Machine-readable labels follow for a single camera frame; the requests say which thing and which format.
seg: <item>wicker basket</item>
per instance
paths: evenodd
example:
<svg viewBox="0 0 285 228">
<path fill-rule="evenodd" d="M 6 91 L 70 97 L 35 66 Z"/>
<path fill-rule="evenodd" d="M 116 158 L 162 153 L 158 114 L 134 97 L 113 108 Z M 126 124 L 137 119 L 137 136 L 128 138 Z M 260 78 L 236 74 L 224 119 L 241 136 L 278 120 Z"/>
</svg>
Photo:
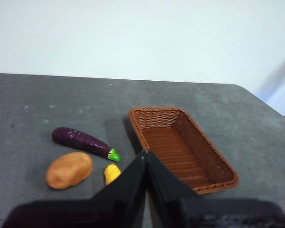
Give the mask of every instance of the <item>wicker basket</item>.
<svg viewBox="0 0 285 228">
<path fill-rule="evenodd" d="M 238 185 L 236 172 L 182 109 L 138 107 L 129 117 L 142 147 L 199 194 Z"/>
</svg>

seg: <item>gray table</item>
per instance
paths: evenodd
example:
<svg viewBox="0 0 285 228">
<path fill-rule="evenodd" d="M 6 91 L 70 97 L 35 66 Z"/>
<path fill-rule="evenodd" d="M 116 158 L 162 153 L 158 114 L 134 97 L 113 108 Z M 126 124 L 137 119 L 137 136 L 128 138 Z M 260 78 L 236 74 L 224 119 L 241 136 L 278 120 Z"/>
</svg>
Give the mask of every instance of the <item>gray table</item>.
<svg viewBox="0 0 285 228">
<path fill-rule="evenodd" d="M 239 186 L 206 198 L 270 200 L 285 212 L 285 118 L 237 85 L 0 74 L 0 226 L 16 205 L 87 199 L 105 186 L 103 172 L 112 162 L 94 155 L 94 171 L 78 186 L 46 185 L 49 164 L 74 151 L 52 142 L 56 127 L 112 145 L 124 170 L 140 150 L 127 117 L 137 106 L 186 110 L 232 164 Z M 150 226 L 147 206 L 143 227 Z"/>
</svg>

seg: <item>brown potato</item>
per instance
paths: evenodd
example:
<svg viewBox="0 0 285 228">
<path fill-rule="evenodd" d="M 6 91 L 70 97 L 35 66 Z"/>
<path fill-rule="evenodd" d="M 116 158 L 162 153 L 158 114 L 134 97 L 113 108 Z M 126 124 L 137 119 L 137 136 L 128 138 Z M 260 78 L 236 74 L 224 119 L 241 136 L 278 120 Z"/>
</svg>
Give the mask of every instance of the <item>brown potato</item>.
<svg viewBox="0 0 285 228">
<path fill-rule="evenodd" d="M 72 152 L 53 161 L 46 174 L 47 184 L 54 189 L 66 189 L 86 179 L 92 172 L 93 162 L 83 152 Z"/>
</svg>

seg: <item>basket rim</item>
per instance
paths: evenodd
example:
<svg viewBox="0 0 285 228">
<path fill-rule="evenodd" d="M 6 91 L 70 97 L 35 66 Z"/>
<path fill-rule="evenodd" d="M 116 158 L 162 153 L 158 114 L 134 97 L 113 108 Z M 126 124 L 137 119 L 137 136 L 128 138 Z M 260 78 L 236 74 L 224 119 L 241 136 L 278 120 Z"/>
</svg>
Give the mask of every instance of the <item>basket rim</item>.
<svg viewBox="0 0 285 228">
<path fill-rule="evenodd" d="M 238 174 L 235 172 L 235 170 L 233 169 L 233 167 L 230 165 L 230 163 L 223 157 L 223 155 L 217 150 L 217 148 L 215 147 L 215 145 L 210 141 L 210 139 L 208 138 L 208 136 L 201 130 L 201 128 L 197 125 L 197 123 L 192 119 L 192 117 L 183 109 L 181 108 L 177 108 L 177 107 L 134 107 L 131 108 L 129 110 L 129 119 L 131 122 L 132 127 L 134 128 L 134 131 L 139 139 L 139 142 L 141 143 L 143 149 L 149 151 L 150 146 L 148 145 L 148 142 L 146 140 L 146 138 L 143 135 L 143 132 L 140 128 L 140 126 L 138 125 L 137 121 L 135 120 L 135 112 L 136 111 L 152 111 L 152 112 L 156 112 L 156 111 L 170 111 L 170 110 L 175 110 L 175 111 L 179 111 L 183 114 L 186 115 L 186 118 L 189 119 L 189 121 L 192 123 L 192 125 L 194 126 L 194 128 L 200 133 L 200 135 L 204 138 L 204 140 L 207 142 L 207 144 L 211 147 L 212 151 L 215 153 L 215 155 L 217 156 L 218 159 L 220 159 L 226 166 L 226 168 L 231 171 L 233 177 L 231 180 L 225 181 L 225 182 L 220 182 L 220 183 L 215 183 L 215 184 L 209 184 L 209 185 L 203 185 L 203 186 L 198 186 L 195 188 L 192 188 L 195 191 L 198 191 L 200 194 L 204 194 L 204 193 L 210 193 L 213 191 L 216 191 L 216 189 L 218 190 L 223 190 L 223 189 L 227 189 L 227 188 L 232 188 L 238 185 L 239 183 L 239 177 Z"/>
</svg>

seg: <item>eggplant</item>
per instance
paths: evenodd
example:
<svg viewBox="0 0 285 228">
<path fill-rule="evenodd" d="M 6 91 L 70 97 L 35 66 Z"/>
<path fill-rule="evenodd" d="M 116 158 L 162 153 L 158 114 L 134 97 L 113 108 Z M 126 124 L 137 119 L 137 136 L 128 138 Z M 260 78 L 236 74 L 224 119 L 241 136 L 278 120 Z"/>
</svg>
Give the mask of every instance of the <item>eggplant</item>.
<svg viewBox="0 0 285 228">
<path fill-rule="evenodd" d="M 72 128 L 56 128 L 52 132 L 52 139 L 54 142 L 63 146 L 86 151 L 104 158 L 108 158 L 115 162 L 120 161 L 120 157 L 114 148 L 108 146 L 93 136 Z"/>
</svg>

